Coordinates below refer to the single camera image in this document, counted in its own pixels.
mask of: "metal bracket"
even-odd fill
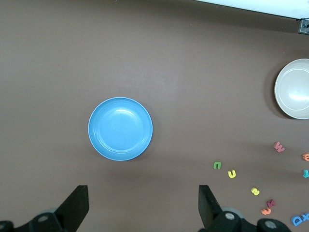
[[[298,33],[309,35],[309,20],[308,19],[300,20]]]

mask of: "gray table surface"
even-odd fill
[[[307,232],[291,217],[309,211],[309,121],[287,117],[273,94],[280,70],[309,58],[298,23],[193,0],[2,0],[0,219],[20,226],[88,185],[80,232],[194,232],[207,184],[250,223]],[[92,111],[116,96],[153,120],[131,161],[102,157],[88,139]]]

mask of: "bolt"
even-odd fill
[[[235,219],[235,216],[231,213],[226,213],[225,214],[225,218],[229,219],[229,220],[234,220]]]
[[[276,224],[273,223],[272,221],[266,221],[266,222],[265,222],[265,225],[266,225],[268,228],[270,228],[270,229],[275,229],[275,228],[277,228]]]

